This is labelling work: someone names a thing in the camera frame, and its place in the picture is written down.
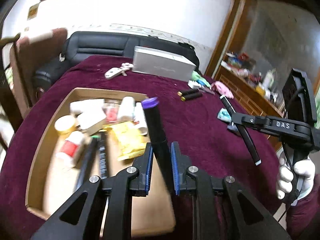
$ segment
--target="small sticker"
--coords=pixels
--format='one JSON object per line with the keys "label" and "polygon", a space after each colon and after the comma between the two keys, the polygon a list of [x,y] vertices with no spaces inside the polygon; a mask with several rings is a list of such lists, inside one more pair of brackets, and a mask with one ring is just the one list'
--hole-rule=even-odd
{"label": "small sticker", "polygon": [[36,18],[37,13],[38,13],[38,7],[39,7],[39,4],[37,3],[29,8],[27,20],[31,20],[33,18]]}

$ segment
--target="yellow snack packet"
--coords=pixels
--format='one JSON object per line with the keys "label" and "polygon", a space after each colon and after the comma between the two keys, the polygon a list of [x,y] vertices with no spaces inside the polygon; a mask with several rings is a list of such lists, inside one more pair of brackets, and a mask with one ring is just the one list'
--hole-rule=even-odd
{"label": "yellow snack packet", "polygon": [[147,143],[143,142],[143,136],[132,122],[118,123],[108,128],[112,129],[119,142],[121,155],[117,158],[118,161],[143,155]]}

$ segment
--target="black cable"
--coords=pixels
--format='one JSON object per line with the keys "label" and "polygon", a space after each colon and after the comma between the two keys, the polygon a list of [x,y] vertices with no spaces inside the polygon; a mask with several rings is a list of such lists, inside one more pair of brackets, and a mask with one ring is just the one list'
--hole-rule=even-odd
{"label": "black cable", "polygon": [[[290,171],[291,171],[292,174],[293,174],[293,180],[294,180],[294,181],[297,181],[297,175],[296,175],[296,173],[293,171],[293,166],[292,166],[292,163],[291,163],[291,161],[290,161],[290,159],[289,159],[289,157],[288,157],[288,153],[287,153],[287,150],[286,150],[286,147],[285,147],[285,143],[284,143],[284,147],[283,147],[283,152],[284,152],[284,155],[285,155],[285,157],[286,157],[286,159],[287,159],[287,162],[288,162],[288,164],[289,164]],[[282,219],[282,217],[284,216],[284,214],[287,213],[287,211],[288,211],[289,208],[291,207],[291,204],[292,204],[292,203],[290,203],[290,204],[288,205],[288,207],[285,209],[285,211],[283,212],[283,214],[282,214],[281,217],[279,218],[278,222],[280,222],[280,220]]]}
{"label": "black cable", "polygon": [[293,94],[293,96],[290,98],[287,107],[285,108],[285,112],[284,112],[283,118],[285,118],[285,116],[286,116],[286,114],[287,114],[287,112],[288,112],[288,109],[290,108],[293,100],[297,97],[297,95],[298,95],[299,93],[301,93],[301,92],[304,91],[304,90],[305,90],[304,87],[301,87],[301,88],[299,88],[297,91],[295,91],[295,93]]}
{"label": "black cable", "polygon": [[10,63],[4,68],[4,71],[6,71],[9,67],[11,67]]}

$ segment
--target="keychain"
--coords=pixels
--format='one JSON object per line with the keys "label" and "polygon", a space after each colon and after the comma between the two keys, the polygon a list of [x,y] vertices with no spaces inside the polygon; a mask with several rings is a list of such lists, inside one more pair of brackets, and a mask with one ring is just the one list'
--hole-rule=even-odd
{"label": "keychain", "polygon": [[127,70],[132,69],[133,68],[133,64],[131,63],[122,63],[120,68],[117,67],[113,67],[110,70],[108,70],[104,76],[106,79],[112,79],[120,74],[122,74],[123,76],[127,76],[127,74],[125,73]]}

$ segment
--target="pink cloth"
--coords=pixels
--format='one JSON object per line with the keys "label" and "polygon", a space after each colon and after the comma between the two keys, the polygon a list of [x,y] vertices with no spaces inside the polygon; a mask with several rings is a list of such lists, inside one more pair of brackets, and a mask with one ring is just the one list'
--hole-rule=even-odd
{"label": "pink cloth", "polygon": [[225,95],[227,98],[233,99],[232,92],[220,81],[216,81],[211,85],[213,90],[216,90],[220,95]]}

